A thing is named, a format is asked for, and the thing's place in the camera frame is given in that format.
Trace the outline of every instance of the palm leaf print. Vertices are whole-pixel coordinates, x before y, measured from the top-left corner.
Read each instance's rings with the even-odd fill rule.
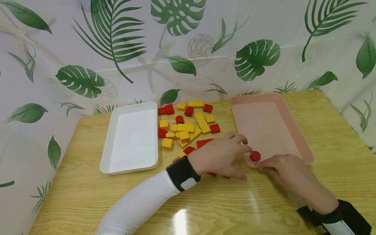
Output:
[[[362,4],[366,4],[366,2],[357,2],[357,0],[321,0],[321,4],[317,4],[317,0],[309,0],[304,22],[307,31],[311,35],[303,49],[302,62],[305,61],[305,51],[312,37],[328,34],[339,27],[350,24],[352,22],[350,19],[356,17],[355,13],[358,12],[352,9]]]
[[[133,59],[146,53],[146,51],[143,50],[145,46],[142,42],[132,42],[132,40],[144,36],[129,35],[129,33],[142,30],[139,26],[144,24],[143,21],[134,17],[124,16],[124,13],[141,8],[127,7],[126,3],[130,1],[132,0],[91,0],[91,20],[94,29],[89,23],[82,6],[81,9],[92,35],[88,35],[76,20],[74,21],[81,32],[75,27],[73,28],[91,49],[102,57],[113,61],[121,75],[130,83],[133,83],[120,69],[119,63]]]

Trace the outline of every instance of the wood grain surface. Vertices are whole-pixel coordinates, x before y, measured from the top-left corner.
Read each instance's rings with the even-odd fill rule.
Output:
[[[376,158],[321,92],[283,97],[315,155],[314,173],[375,228]],[[221,133],[201,135],[198,140],[235,131],[229,100],[210,104]],[[175,115],[162,119],[173,123],[182,113],[176,110]],[[184,118],[196,123],[194,118]],[[171,152],[160,147],[159,165],[153,170],[102,174],[99,163],[109,119],[110,114],[103,114],[80,120],[30,235],[94,234],[102,216],[118,199],[164,170],[182,151],[178,144]],[[199,184],[171,198],[136,234],[319,234],[303,222],[267,175],[247,168],[243,161],[238,165],[248,182],[203,175]]]

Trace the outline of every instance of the leaf print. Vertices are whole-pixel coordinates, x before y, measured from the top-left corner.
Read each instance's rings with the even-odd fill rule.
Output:
[[[209,78],[213,83],[209,84],[209,85],[212,85],[214,86],[215,89],[209,89],[209,90],[206,90],[205,92],[207,91],[216,91],[218,93],[221,93],[221,94],[224,94],[224,95],[227,95],[226,91],[218,84],[216,84],[213,79]]]
[[[363,102],[366,105],[366,109],[364,112],[361,112],[356,106],[350,105],[352,109],[356,112],[356,114],[360,117],[360,128],[362,129],[362,132],[364,132],[368,126],[368,122],[371,118],[372,114],[372,108],[371,108],[371,103],[373,100],[373,93],[371,91],[371,100],[370,102],[367,102],[366,100],[363,100]]]
[[[11,116],[5,121],[5,123],[11,121],[20,121],[23,123],[34,123],[37,122],[39,119],[42,118],[43,114],[48,112],[44,107],[34,104],[28,103],[22,107],[17,108]]]
[[[357,0],[321,0],[321,4],[317,4],[317,0],[313,0],[311,12],[309,12],[311,2],[312,0],[309,0],[304,16],[305,26],[310,36],[302,52],[302,62],[305,62],[305,51],[312,37],[328,34],[341,26],[350,24],[352,22],[350,19],[356,17],[355,13],[358,11],[351,11],[352,9],[349,8],[366,4]]]
[[[90,25],[85,10],[82,7],[82,14],[85,18],[87,27],[91,32],[91,37],[74,20],[81,30],[81,33],[75,28],[76,33],[81,39],[100,56],[115,63],[117,70],[130,83],[133,83],[120,69],[119,63],[131,60],[139,55],[146,53],[142,42],[131,42],[143,38],[144,36],[132,35],[129,33],[143,30],[139,28],[144,24],[143,21],[134,17],[123,16],[122,13],[135,11],[142,7],[127,7],[128,2],[132,0],[92,0],[91,20],[94,29]]]
[[[194,64],[181,56],[166,56],[166,59],[171,63],[172,68],[178,73],[188,73],[196,76],[196,67]]]
[[[166,25],[159,40],[159,48],[162,48],[162,38],[166,29],[172,36],[185,35],[196,29],[204,15],[205,3],[206,0],[195,2],[191,0],[152,0],[151,15],[159,24]]]
[[[0,183],[0,188],[8,187],[8,186],[11,186],[11,185],[14,185],[14,180],[10,181],[8,183]]]
[[[376,48],[375,42],[367,33],[362,47],[356,56],[356,67],[363,74],[365,79],[373,70],[376,64]]]
[[[251,42],[236,53],[235,70],[243,81],[252,81],[265,72],[264,66],[274,65],[280,57],[280,47],[272,40]]]
[[[76,105],[76,104],[73,104],[73,103],[70,103],[70,102],[65,102],[65,103],[56,102],[56,103],[53,103],[53,104],[61,104],[60,108],[62,106],[64,106],[64,105],[67,106],[68,107],[68,109],[67,109],[67,117],[68,117],[69,111],[71,111],[72,109],[85,109],[85,108],[83,108],[83,107],[81,107],[79,105]]]
[[[52,34],[48,24],[31,9],[22,6],[21,4],[14,1],[0,1],[10,12],[23,24],[30,26],[35,29],[45,30]]]
[[[317,86],[325,86],[326,84],[329,84],[333,81],[338,81],[338,78],[334,73],[328,71],[323,76],[311,82],[311,84],[308,86],[308,89],[313,89]]]
[[[177,98],[177,94],[179,91],[180,89],[171,89],[163,93],[163,95],[159,99],[159,102],[161,103],[160,106],[171,104],[172,102],[174,102]]]
[[[46,194],[47,194],[47,191],[48,191],[50,185],[51,185],[50,181],[47,181],[45,186],[41,185],[42,190],[40,190],[39,187],[36,187],[36,189],[38,190],[38,195],[30,196],[30,197],[33,197],[33,198],[39,198],[39,201],[35,205],[32,213],[35,214],[39,210],[39,208],[41,207],[42,203],[44,202],[44,199],[46,197]]]
[[[56,142],[54,137],[51,137],[50,143],[48,144],[48,158],[50,164],[53,168],[57,169],[61,155],[61,149],[59,144]]]
[[[99,107],[98,104],[95,104],[94,105],[94,115],[96,114],[108,114],[108,113],[111,113],[112,111],[114,111],[114,109],[117,108],[117,105],[114,106],[114,105],[107,105],[105,107]]]
[[[29,52],[27,52],[27,54],[29,55],[30,57],[30,60],[26,63],[24,62],[20,57],[16,56],[15,54],[12,54],[10,52],[8,52],[9,55],[11,55],[14,59],[16,59],[20,64],[21,66],[24,68],[25,72],[26,72],[26,76],[29,78],[29,80],[34,83],[34,70],[35,70],[35,60],[34,58],[36,57],[36,54],[34,57],[32,57]]]
[[[56,78],[69,90],[87,98],[96,98],[102,93],[99,87],[105,85],[103,78],[92,71],[78,65],[60,68]]]
[[[285,87],[274,88],[274,90],[275,90],[273,91],[274,93],[281,94],[281,93],[289,93],[289,92],[296,91],[297,88],[295,87],[295,82],[289,85],[287,81]]]
[[[224,19],[222,18],[222,31],[221,31],[221,35],[219,37],[219,40],[218,42],[214,45],[211,53],[214,53],[216,51],[218,51],[221,47],[223,47],[224,45],[226,45],[231,39],[232,37],[235,35],[235,32],[236,30],[240,29],[249,19],[249,15],[248,15],[248,18],[246,19],[246,21],[241,25],[239,26],[238,28],[236,28],[237,24],[235,24],[235,28],[234,28],[234,31],[231,33],[231,34],[226,34],[226,24],[224,22]]]

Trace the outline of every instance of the yellow rectangular block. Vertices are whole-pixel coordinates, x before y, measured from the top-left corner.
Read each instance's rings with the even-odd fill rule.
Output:
[[[189,133],[194,133],[194,125],[192,123],[178,124],[177,131],[178,132],[187,131]]]
[[[213,114],[207,115],[205,118],[206,118],[206,122],[207,122],[208,124],[213,124],[213,123],[215,123],[214,115],[213,115]]]
[[[188,133],[188,131],[182,131],[182,132],[180,132],[180,141],[182,143],[189,142],[189,133]]]
[[[187,106],[186,103],[178,103],[177,104],[177,109],[181,111],[185,111],[185,107]]]
[[[166,138],[167,138],[167,139],[175,140],[175,133],[167,133],[167,134],[166,134]]]
[[[191,106],[194,109],[202,109],[204,107],[204,101],[203,100],[189,101],[188,106]]]
[[[163,139],[163,143],[162,143],[162,148],[164,150],[168,150],[168,151],[172,151],[174,147],[174,142],[172,141],[172,139]]]
[[[185,148],[187,145],[189,145],[190,143],[192,143],[192,141],[194,141],[197,137],[199,137],[201,135],[202,131],[200,128],[198,127],[195,127],[194,128],[194,133],[193,134],[189,134],[189,142],[187,143],[182,143],[180,140],[178,140],[177,142],[180,144],[180,146],[182,146],[183,148]]]
[[[201,112],[194,115],[194,119],[196,119],[196,122],[199,124],[202,133],[206,135],[207,133],[210,133],[209,125],[206,123],[206,120]]]
[[[159,128],[164,129],[164,130],[169,130],[170,124],[168,123],[168,120],[159,121]]]

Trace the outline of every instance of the yellow cube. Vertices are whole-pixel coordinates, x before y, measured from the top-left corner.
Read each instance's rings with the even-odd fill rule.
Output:
[[[202,109],[204,107],[203,100],[189,101],[188,106],[191,106],[194,109]]]
[[[166,133],[166,138],[175,140],[175,133]]]
[[[176,124],[173,125],[173,126],[171,127],[171,130],[172,130],[172,132],[177,132],[177,125],[176,125]]]
[[[187,106],[186,103],[178,103],[177,104],[177,109],[181,110],[181,111],[184,111],[186,106]]]
[[[189,142],[189,133],[188,133],[188,131],[182,131],[182,132],[180,132],[180,141],[182,143]]]
[[[207,122],[208,124],[213,124],[213,123],[215,123],[214,115],[213,115],[213,114],[207,115],[205,118],[206,118],[206,122]]]
[[[165,138],[163,140],[162,148],[164,150],[172,151],[173,147],[174,147],[174,142],[172,141],[172,139]]]
[[[164,129],[164,130],[169,130],[170,129],[170,125],[168,123],[168,120],[161,120],[159,122],[159,128]]]

